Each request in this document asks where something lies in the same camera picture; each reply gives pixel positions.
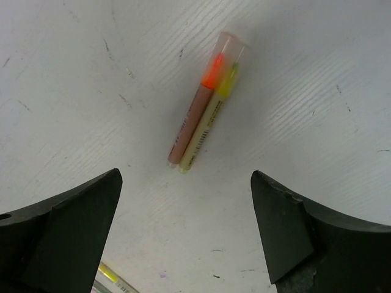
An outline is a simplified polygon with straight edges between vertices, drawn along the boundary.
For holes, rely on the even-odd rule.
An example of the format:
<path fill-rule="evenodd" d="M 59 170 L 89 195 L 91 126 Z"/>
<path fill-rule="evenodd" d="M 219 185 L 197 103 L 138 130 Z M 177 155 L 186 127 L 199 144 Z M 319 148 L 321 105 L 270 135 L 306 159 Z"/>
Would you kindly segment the yellow gel pen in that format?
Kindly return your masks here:
<path fill-rule="evenodd" d="M 104 275 L 113 285 L 119 288 L 124 293 L 138 293 L 134 287 L 132 287 L 127 281 L 122 277 L 117 275 L 110 267 L 108 267 L 102 261 L 98 266 L 98 271 Z"/>

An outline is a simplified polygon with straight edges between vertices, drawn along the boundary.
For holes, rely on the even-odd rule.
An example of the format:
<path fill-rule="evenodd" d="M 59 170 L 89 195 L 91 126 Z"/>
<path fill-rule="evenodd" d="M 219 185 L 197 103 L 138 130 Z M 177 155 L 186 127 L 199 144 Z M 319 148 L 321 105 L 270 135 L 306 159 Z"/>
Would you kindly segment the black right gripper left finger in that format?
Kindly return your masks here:
<path fill-rule="evenodd" d="M 121 189 L 114 168 L 1 214 L 1 292 L 90 292 Z"/>

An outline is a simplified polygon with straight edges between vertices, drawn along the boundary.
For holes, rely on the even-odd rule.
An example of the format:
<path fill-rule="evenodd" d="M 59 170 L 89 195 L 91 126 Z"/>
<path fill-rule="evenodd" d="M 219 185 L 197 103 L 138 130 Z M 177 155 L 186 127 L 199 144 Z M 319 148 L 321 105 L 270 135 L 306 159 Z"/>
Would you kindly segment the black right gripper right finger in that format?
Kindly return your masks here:
<path fill-rule="evenodd" d="M 278 292 L 389 292 L 390 227 L 343 214 L 266 174 L 250 180 L 271 284 Z"/>

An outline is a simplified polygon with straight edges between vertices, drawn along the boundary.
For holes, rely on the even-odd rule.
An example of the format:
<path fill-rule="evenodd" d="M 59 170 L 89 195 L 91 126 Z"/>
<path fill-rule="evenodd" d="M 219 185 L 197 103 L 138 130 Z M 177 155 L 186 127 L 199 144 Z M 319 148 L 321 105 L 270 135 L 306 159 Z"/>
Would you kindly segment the green gel pen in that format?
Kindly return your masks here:
<path fill-rule="evenodd" d="M 95 280 L 92 286 L 92 292 L 94 293 L 108 293 L 109 290 L 102 285 L 99 281 Z"/>

